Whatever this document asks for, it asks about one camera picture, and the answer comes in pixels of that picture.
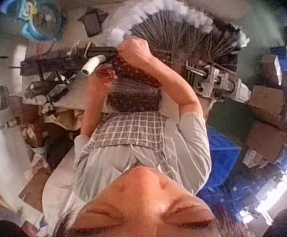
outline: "table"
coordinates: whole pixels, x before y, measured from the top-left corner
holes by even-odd
[[[109,13],[107,19],[102,24],[102,28],[107,29],[110,20],[122,3],[113,3],[113,4],[101,4],[94,7],[100,8]],[[81,17],[87,7],[75,8],[67,11],[67,23],[64,26],[63,37],[60,41],[55,42],[52,47],[53,50],[60,50],[64,48],[71,48],[76,42],[80,41],[80,46],[85,46],[88,42],[93,42],[97,46],[105,46],[106,40],[105,35],[99,34],[97,36],[88,38],[84,25],[77,21]],[[26,57],[34,55],[35,42],[30,42],[27,48]],[[29,84],[33,81],[39,81],[38,75],[24,76],[22,79],[22,90],[26,90]],[[69,87],[69,92],[66,96],[61,98],[58,102],[54,103],[55,107],[74,109],[74,110],[84,110],[86,107],[87,101],[87,84],[88,78],[83,75],[78,75],[74,82]],[[165,93],[162,92],[162,102],[160,106],[160,112],[178,122],[179,120],[179,109],[177,104]],[[208,112],[211,108],[211,101],[209,99],[200,99],[204,111],[204,116],[207,118]],[[43,105],[46,102],[44,96],[38,96],[35,99],[26,99],[23,98],[24,104],[31,105]],[[104,107],[103,112],[108,112],[107,108]]]

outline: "white tube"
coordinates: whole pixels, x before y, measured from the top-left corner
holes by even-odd
[[[81,69],[82,74],[85,76],[91,75],[96,67],[106,60],[104,55],[98,55],[96,57],[90,58],[89,61]]]

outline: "bright light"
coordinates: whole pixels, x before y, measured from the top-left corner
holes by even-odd
[[[250,223],[253,219],[254,218],[251,215],[247,215],[247,216],[244,216],[242,220],[244,224],[247,224],[247,223]]]
[[[287,180],[287,170],[286,170],[286,175],[283,177],[284,180]],[[267,198],[266,200],[263,200],[260,202],[260,205],[257,207],[257,211],[262,213],[262,212],[267,212],[274,206],[277,201],[283,196],[284,192],[287,190],[287,185],[284,182],[280,182],[276,188],[272,189],[267,193]],[[245,211],[241,211],[240,215],[243,217],[243,222],[244,223],[249,223],[253,218],[251,219],[248,214]],[[270,226],[272,225],[271,222],[268,220],[266,223]]]

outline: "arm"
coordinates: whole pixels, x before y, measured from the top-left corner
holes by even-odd
[[[144,70],[160,82],[168,95],[179,105],[180,116],[186,112],[198,112],[203,116],[202,106],[192,87],[178,73],[151,54],[147,41],[129,37],[118,50],[128,63]]]
[[[105,98],[116,79],[115,71],[110,64],[100,66],[89,78],[87,108],[84,112],[81,135],[91,137],[99,125]]]
[[[89,88],[88,92],[88,102],[82,119],[81,135],[91,137],[94,130],[100,123],[100,116],[103,109],[105,96],[97,95],[95,88]]]

